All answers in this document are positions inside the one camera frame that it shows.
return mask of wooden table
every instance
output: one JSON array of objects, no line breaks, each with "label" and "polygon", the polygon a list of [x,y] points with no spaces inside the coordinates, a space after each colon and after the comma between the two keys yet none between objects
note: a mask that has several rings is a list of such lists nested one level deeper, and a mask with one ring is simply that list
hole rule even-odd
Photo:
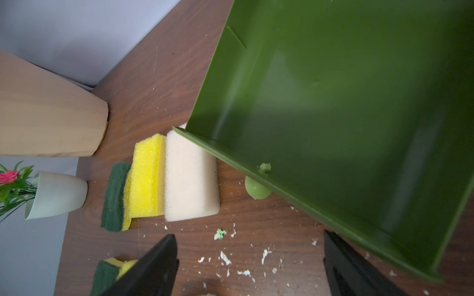
[{"label": "wooden table", "polygon": [[[277,196],[253,200],[244,175],[221,161],[218,215],[171,223],[163,216],[133,219],[122,233],[100,228],[112,165],[131,162],[136,142],[187,121],[231,4],[182,0],[95,88],[109,104],[109,127],[99,150],[79,160],[77,175],[88,181],[89,192],[84,206],[69,214],[55,295],[88,295],[99,260],[140,258],[167,233],[176,235],[180,260],[173,295],[330,295],[322,264],[325,226]],[[218,228],[228,231],[221,241],[213,240]],[[442,286],[373,256],[368,260],[388,277],[393,270],[397,276],[390,278],[413,296],[423,296],[423,290],[431,296],[474,295],[473,238],[471,199],[441,262]],[[262,264],[267,248],[271,253]],[[231,265],[222,265],[220,251]],[[237,274],[246,269],[251,277]]]}]

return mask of pink flower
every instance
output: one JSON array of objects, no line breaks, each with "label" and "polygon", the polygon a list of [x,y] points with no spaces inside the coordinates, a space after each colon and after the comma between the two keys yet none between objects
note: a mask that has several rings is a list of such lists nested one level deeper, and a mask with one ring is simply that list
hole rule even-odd
[{"label": "pink flower", "polygon": [[0,185],[8,184],[17,179],[17,170],[8,170],[5,173],[0,174]]}]

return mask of light wood object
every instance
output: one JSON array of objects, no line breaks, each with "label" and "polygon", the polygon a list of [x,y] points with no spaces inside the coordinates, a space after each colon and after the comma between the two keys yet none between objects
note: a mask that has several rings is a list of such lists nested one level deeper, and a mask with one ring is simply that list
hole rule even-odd
[{"label": "light wood object", "polygon": [[107,127],[107,103],[0,50],[0,155],[91,156]]}]

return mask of sponge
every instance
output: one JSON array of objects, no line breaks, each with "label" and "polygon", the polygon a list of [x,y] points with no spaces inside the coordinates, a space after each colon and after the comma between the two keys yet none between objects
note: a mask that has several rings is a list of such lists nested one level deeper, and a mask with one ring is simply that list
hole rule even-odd
[{"label": "sponge", "polygon": [[156,134],[135,144],[126,195],[132,218],[164,213],[164,158],[166,137]]},{"label": "sponge", "polygon": [[109,231],[119,232],[130,227],[132,219],[128,214],[128,198],[124,196],[130,166],[130,163],[118,162],[113,165],[110,172],[100,217],[100,226]]},{"label": "sponge", "polygon": [[164,217],[167,221],[205,217],[219,212],[214,156],[175,131],[170,131],[166,135],[165,171]]},{"label": "sponge", "polygon": [[115,258],[101,260],[97,264],[92,283],[91,296],[98,296],[112,286],[116,280],[123,276],[138,260],[119,261]]}]

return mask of green ball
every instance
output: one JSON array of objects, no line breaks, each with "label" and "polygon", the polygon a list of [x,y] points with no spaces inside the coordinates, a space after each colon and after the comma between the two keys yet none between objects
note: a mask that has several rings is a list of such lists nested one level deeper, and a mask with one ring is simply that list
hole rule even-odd
[{"label": "green ball", "polygon": [[271,193],[267,187],[264,187],[249,176],[245,177],[245,190],[247,190],[247,193],[255,199],[267,198]]}]

